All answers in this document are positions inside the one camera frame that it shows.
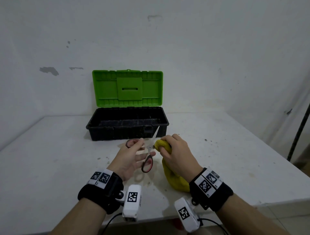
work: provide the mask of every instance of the yellow rag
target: yellow rag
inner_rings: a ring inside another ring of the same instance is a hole
[[[172,148],[167,141],[157,140],[154,144],[154,147],[157,151],[160,151],[159,146],[163,146],[165,148],[165,150],[167,150],[167,152],[169,154],[171,154]],[[182,178],[181,176],[174,173],[169,168],[169,166],[167,165],[164,158],[162,159],[162,166],[164,168],[164,173],[165,173],[165,176],[167,178],[167,181],[171,185],[171,187],[173,187],[175,190],[189,193],[189,184],[187,183],[187,181],[184,178]]]

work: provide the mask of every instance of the green toolbox lid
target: green toolbox lid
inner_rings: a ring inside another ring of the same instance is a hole
[[[94,70],[98,107],[142,107],[162,105],[161,71]]]

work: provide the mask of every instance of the black cable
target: black cable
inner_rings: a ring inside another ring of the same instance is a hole
[[[122,215],[122,213],[118,213],[116,214],[115,216],[112,217],[112,219],[110,219],[110,221],[107,223],[107,225],[105,226],[105,228],[103,229],[101,235],[106,231],[108,225],[111,223],[111,221],[116,217],[116,216],[119,216],[119,215]]]
[[[205,218],[199,218],[198,219],[198,221],[201,221],[201,220],[207,220],[207,221],[215,223],[217,226],[219,226],[225,232],[226,235],[229,235],[228,232],[220,224],[218,224],[217,222],[215,222],[213,220],[210,220],[210,219],[205,219]]]
[[[296,147],[296,145],[297,145],[297,142],[298,142],[298,140],[299,140],[299,137],[300,137],[300,135],[301,135],[301,132],[303,131],[304,126],[306,125],[306,122],[307,122],[307,119],[308,119],[309,115],[310,115],[310,104],[309,104],[309,106],[308,106],[308,108],[307,108],[307,111],[306,111],[306,113],[305,113],[305,115],[304,115],[304,117],[303,117],[303,120],[301,121],[301,124],[300,124],[300,126],[299,126],[299,128],[298,128],[298,131],[297,131],[296,136],[295,136],[295,139],[294,139],[294,141],[293,141],[293,143],[292,143],[292,146],[291,146],[289,155],[287,156],[287,160],[288,160],[289,162],[290,162],[291,159],[292,159],[292,156],[293,156],[295,147]]]

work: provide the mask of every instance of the left hand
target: left hand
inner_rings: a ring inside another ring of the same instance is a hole
[[[143,160],[146,158],[147,153],[136,155],[137,151],[144,150],[142,148],[144,140],[141,138],[139,141],[134,140],[134,145],[127,148],[125,145],[121,147],[116,157],[113,159],[107,169],[116,173],[123,181],[129,180],[134,171],[142,167]]]

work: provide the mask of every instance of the black toolbox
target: black toolbox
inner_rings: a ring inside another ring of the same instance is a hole
[[[98,108],[88,122],[91,139],[121,140],[166,135],[169,122],[162,107],[161,71],[94,70]]]

